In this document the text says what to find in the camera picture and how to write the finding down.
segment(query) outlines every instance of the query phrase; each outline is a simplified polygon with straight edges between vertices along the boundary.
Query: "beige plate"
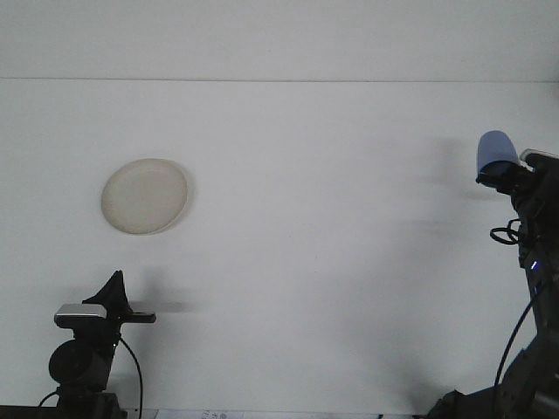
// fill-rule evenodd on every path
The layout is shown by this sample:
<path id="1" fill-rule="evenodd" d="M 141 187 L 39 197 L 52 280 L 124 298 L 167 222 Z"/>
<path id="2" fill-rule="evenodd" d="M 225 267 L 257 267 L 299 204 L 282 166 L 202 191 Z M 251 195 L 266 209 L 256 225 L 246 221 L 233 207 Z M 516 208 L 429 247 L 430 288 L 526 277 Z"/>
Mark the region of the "beige plate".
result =
<path id="1" fill-rule="evenodd" d="M 116 229 L 130 234 L 166 230 L 186 204 L 187 182 L 172 161 L 133 161 L 115 172 L 101 196 L 101 209 Z"/>

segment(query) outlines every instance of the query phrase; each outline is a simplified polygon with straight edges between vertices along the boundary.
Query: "black cable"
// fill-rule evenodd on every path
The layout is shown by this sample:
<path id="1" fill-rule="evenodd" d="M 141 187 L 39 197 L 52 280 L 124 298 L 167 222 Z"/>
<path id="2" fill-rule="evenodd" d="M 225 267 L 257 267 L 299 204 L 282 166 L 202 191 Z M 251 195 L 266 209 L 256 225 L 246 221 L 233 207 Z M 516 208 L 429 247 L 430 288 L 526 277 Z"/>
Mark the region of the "black cable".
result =
<path id="1" fill-rule="evenodd" d="M 516 338 L 516 335 L 518 334 L 518 331 L 520 330 L 520 328 L 522 326 L 522 323 L 524 322 L 524 319 L 526 318 L 526 316 L 528 316 L 528 313 L 530 313 L 530 310 L 534 306 L 535 302 L 543 294 L 543 291 L 545 290 L 547 285 L 548 284 L 544 284 L 542 286 L 542 288 L 540 288 L 538 293 L 536 293 L 534 295 L 534 297 L 532 297 L 532 299 L 530 300 L 530 302 L 528 303 L 528 305 L 524 309 L 524 312 L 522 313 L 522 316 L 519 318 L 518 322 L 516 323 L 516 326 L 514 327 L 513 333 L 511 334 L 510 338 L 508 339 L 507 347 L 505 347 L 505 352 L 503 353 L 503 356 L 500 358 L 499 368 L 497 369 L 497 376 L 495 377 L 495 382 L 493 384 L 493 397 L 492 397 L 492 400 L 491 400 L 491 411 L 492 411 L 493 417 L 497 417 L 496 416 L 496 413 L 497 413 L 496 412 L 496 409 L 497 409 L 497 388 L 499 387 L 500 375 L 502 374 L 503 368 L 505 367 L 505 362 L 507 361 L 507 357 L 508 357 L 508 353 L 510 351 L 510 348 L 513 345 L 514 339 Z"/>
<path id="2" fill-rule="evenodd" d="M 37 419 L 41 419 L 42 414 L 43 414 L 43 410 L 41 409 L 43 407 L 43 404 L 45 404 L 45 402 L 50 399 L 51 397 L 53 397 L 54 395 L 56 395 L 56 391 L 53 391 L 52 393 L 46 395 L 45 397 L 43 397 L 43 400 L 41 400 L 41 403 L 38 404 L 37 406 Z"/>
<path id="3" fill-rule="evenodd" d="M 519 218 L 515 218 L 514 220 L 510 220 L 507 224 L 507 227 L 497 227 L 491 229 L 489 231 L 489 236 L 501 244 L 506 244 L 507 246 L 512 246 L 518 244 L 520 242 L 520 235 L 517 230 L 513 229 L 513 224 L 519 222 Z M 497 233 L 507 233 L 508 240 L 500 237 Z"/>
<path id="4" fill-rule="evenodd" d="M 132 355 L 132 358 L 134 359 L 134 363 L 136 364 L 136 368 L 138 369 L 138 378 L 140 379 L 140 413 L 138 414 L 138 419 L 141 419 L 141 413 L 143 411 L 143 379 L 141 377 L 140 363 L 138 362 L 136 355 L 134 355 L 134 352 L 132 351 L 128 343 L 126 343 L 122 337 L 120 338 L 120 341 L 122 342 L 122 345 L 124 345 Z"/>
<path id="5" fill-rule="evenodd" d="M 38 404 L 38 408 L 42 407 L 43 404 L 45 404 L 45 402 L 50 399 L 51 397 L 53 397 L 54 395 L 56 395 L 56 391 L 53 391 L 52 393 L 50 393 L 49 395 L 46 395 L 43 400 L 41 400 L 41 403 Z"/>

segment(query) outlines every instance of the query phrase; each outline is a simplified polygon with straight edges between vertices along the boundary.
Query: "white wall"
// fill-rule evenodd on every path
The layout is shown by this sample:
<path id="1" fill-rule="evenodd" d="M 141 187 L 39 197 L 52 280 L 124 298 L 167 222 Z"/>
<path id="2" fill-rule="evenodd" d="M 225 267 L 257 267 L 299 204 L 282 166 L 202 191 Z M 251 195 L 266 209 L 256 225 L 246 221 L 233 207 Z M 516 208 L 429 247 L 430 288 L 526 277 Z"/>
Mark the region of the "white wall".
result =
<path id="1" fill-rule="evenodd" d="M 55 389 L 52 315 L 123 269 L 146 406 L 409 413 L 493 381 L 528 300 L 480 134 L 556 151 L 557 85 L 0 81 L 2 402 Z M 122 164 L 190 174 L 172 230 L 100 213 Z M 531 321 L 519 345 L 531 338 Z M 136 404 L 121 348 L 111 389 Z"/>
<path id="2" fill-rule="evenodd" d="M 556 81 L 556 0 L 3 0 L 0 76 Z"/>
<path id="3" fill-rule="evenodd" d="M 514 213 L 473 181 L 477 140 L 497 128 L 558 152 L 557 85 L 532 83 L 558 80 L 558 14 L 1 2 L 0 403 L 55 389 L 48 360 L 71 334 L 52 315 L 116 269 L 159 316 L 123 327 L 150 408 L 410 413 L 491 385 L 528 291 L 488 237 Z M 131 237 L 100 192 L 143 157 L 185 168 L 189 208 Z M 110 387 L 136 405 L 121 348 Z"/>

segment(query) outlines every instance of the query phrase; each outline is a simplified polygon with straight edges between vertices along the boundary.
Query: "black wire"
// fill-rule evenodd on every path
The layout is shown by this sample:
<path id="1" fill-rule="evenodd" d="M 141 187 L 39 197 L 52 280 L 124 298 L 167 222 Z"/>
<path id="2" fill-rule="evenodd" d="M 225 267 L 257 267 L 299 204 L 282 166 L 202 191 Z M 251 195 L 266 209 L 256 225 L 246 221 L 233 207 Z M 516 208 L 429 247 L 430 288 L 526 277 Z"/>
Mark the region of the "black wire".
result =
<path id="1" fill-rule="evenodd" d="M 548 284 L 544 284 L 542 286 L 542 288 L 540 288 L 538 293 L 536 293 L 534 295 L 534 297 L 532 297 L 532 299 L 530 300 L 530 302 L 528 303 L 528 305 L 524 309 L 524 312 L 522 312 L 522 316 L 519 318 L 518 322 L 516 323 L 516 326 L 514 327 L 513 333 L 511 334 L 510 338 L 508 339 L 508 343 L 507 343 L 507 347 L 505 348 L 505 352 L 503 353 L 503 356 L 500 358 L 499 368 L 497 369 L 497 375 L 495 376 L 495 382 L 493 384 L 493 397 L 492 397 L 492 400 L 491 400 L 491 411 L 492 411 L 493 417 L 496 417 L 496 413 L 497 413 L 496 412 L 496 409 L 497 409 L 497 391 L 498 391 L 497 388 L 499 387 L 500 375 L 502 374 L 503 368 L 505 367 L 505 362 L 507 361 L 507 357 L 508 357 L 508 353 L 510 351 L 510 348 L 513 345 L 514 339 L 516 338 L 516 335 L 518 334 L 518 331 L 520 330 L 520 328 L 522 326 L 522 323 L 524 322 L 524 319 L 526 318 L 526 316 L 528 316 L 528 313 L 530 313 L 530 310 L 534 306 L 535 302 L 543 294 L 543 291 L 545 290 L 547 285 Z"/>
<path id="2" fill-rule="evenodd" d="M 41 403 L 38 404 L 38 408 L 42 407 L 43 404 L 45 404 L 45 402 L 50 399 L 51 397 L 53 397 L 54 395 L 56 395 L 56 391 L 53 391 L 52 393 L 50 393 L 49 395 L 46 395 L 43 400 L 41 400 Z"/>
<path id="3" fill-rule="evenodd" d="M 43 407 L 43 404 L 45 404 L 45 402 L 50 399 L 51 397 L 53 397 L 54 395 L 56 395 L 56 391 L 53 391 L 52 393 L 46 395 L 43 400 L 41 400 L 41 403 L 38 404 L 37 406 L 37 419 L 40 419 L 42 417 L 43 414 L 43 410 L 41 409 Z"/>
<path id="4" fill-rule="evenodd" d="M 138 369 L 138 378 L 140 379 L 140 413 L 138 414 L 138 419 L 141 419 L 141 413 L 143 411 L 143 379 L 141 377 L 140 363 L 138 362 L 136 355 L 134 355 L 134 352 L 132 351 L 128 343 L 126 343 L 122 337 L 120 338 L 120 341 L 122 342 L 122 345 L 124 345 L 132 355 L 132 358 L 134 359 L 134 363 L 136 364 L 136 368 Z"/>

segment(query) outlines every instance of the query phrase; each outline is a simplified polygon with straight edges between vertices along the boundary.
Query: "paper plate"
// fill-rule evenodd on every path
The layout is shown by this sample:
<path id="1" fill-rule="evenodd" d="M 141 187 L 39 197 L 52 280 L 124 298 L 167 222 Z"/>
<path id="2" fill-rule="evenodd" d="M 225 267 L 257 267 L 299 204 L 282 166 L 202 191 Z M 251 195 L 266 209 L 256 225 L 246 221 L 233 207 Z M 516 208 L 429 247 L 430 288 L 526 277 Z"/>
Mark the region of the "paper plate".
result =
<path id="1" fill-rule="evenodd" d="M 107 221 L 129 234 L 166 230 L 181 215 L 188 186 L 172 161 L 144 159 L 116 171 L 101 195 Z"/>

